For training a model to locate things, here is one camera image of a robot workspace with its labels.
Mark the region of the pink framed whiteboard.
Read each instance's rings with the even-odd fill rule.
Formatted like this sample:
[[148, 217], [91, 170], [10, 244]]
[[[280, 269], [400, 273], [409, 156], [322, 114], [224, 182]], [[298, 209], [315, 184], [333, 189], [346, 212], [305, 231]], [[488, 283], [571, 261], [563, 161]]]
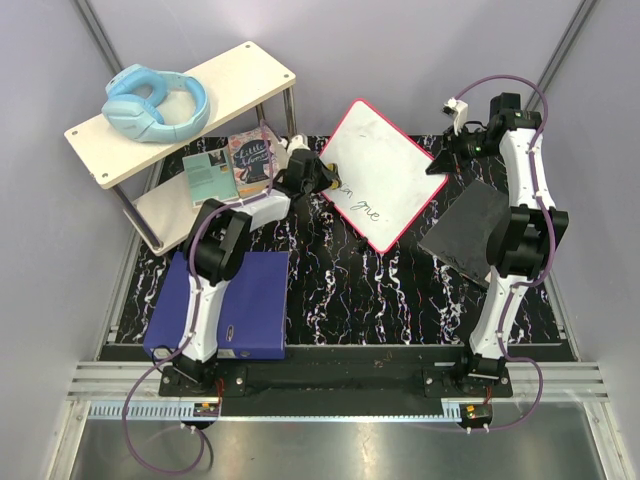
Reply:
[[341, 186], [325, 198], [360, 237], [384, 254], [437, 193], [444, 174], [428, 175], [433, 158], [364, 99], [355, 100], [320, 153], [338, 167]]

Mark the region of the yellow whiteboard eraser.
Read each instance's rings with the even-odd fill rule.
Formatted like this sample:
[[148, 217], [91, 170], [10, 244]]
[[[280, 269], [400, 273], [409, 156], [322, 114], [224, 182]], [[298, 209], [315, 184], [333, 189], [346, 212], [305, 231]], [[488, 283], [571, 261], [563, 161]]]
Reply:
[[329, 189], [337, 190], [342, 186], [342, 180], [339, 175], [339, 168], [335, 163], [329, 163], [326, 166], [327, 178], [330, 181]]

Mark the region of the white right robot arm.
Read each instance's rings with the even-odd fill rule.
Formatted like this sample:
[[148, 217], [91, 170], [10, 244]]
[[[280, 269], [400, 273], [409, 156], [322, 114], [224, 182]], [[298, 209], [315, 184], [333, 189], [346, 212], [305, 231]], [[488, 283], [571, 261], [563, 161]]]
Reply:
[[444, 112], [453, 124], [444, 149], [427, 168], [429, 175], [456, 173], [473, 159], [499, 156], [509, 187], [509, 208], [488, 237], [490, 284], [469, 345], [443, 378], [463, 396], [485, 396], [507, 379], [507, 342], [527, 290], [544, 281], [569, 218], [551, 198], [541, 155], [544, 121], [521, 107], [516, 93], [490, 102], [485, 128], [466, 127], [466, 103], [449, 100]]

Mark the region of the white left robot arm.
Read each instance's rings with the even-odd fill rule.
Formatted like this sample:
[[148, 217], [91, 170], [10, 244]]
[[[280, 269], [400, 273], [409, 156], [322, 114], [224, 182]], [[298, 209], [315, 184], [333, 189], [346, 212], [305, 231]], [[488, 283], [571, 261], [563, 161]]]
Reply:
[[292, 202], [341, 184], [335, 163], [326, 164], [316, 153], [296, 148], [287, 167], [271, 174], [260, 193], [231, 204], [210, 199], [200, 208], [182, 247], [189, 280], [185, 327], [168, 357], [190, 393], [203, 396], [215, 386], [216, 372], [210, 365], [218, 351], [222, 303], [242, 266], [251, 233], [284, 219]]

